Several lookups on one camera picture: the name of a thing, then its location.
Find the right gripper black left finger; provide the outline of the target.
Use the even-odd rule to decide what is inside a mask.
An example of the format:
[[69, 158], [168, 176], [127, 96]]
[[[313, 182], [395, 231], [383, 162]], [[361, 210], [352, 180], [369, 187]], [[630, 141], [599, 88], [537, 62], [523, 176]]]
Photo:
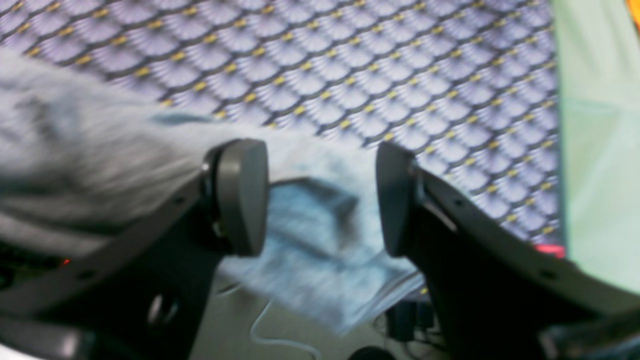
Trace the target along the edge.
[[265, 246], [265, 141], [211, 148], [196, 175], [103, 248], [25, 273], [1, 261], [1, 346], [39, 360], [187, 360], [218, 265]]

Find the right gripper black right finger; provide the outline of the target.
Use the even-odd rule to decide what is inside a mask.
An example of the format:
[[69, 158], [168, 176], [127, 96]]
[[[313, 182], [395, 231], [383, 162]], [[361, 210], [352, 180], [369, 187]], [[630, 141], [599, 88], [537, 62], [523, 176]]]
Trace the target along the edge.
[[425, 278], [453, 360], [637, 360], [637, 294], [543, 253], [383, 142], [375, 185], [385, 249]]

